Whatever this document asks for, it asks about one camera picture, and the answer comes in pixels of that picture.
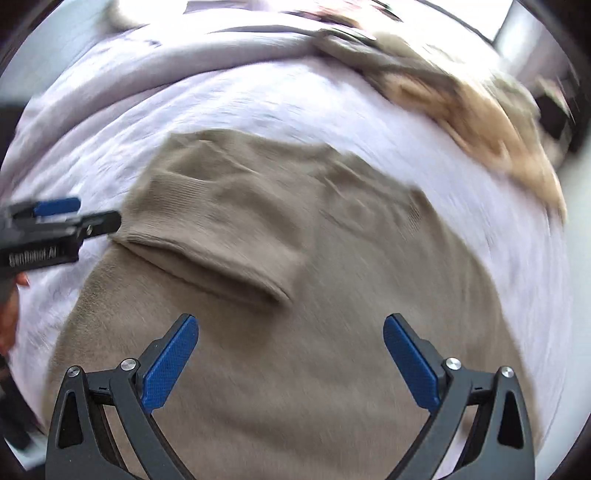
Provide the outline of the person's left hand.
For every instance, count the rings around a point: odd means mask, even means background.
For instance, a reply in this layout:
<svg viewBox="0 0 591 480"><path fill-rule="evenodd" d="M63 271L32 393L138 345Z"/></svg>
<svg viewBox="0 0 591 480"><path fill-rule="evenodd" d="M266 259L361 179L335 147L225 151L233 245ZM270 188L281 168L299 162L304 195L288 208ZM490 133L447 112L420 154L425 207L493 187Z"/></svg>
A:
<svg viewBox="0 0 591 480"><path fill-rule="evenodd" d="M8 299L1 305L0 348L2 356L8 354L16 341L19 319L19 288L28 288L29 286L28 276L25 273L19 273L12 281Z"/></svg>

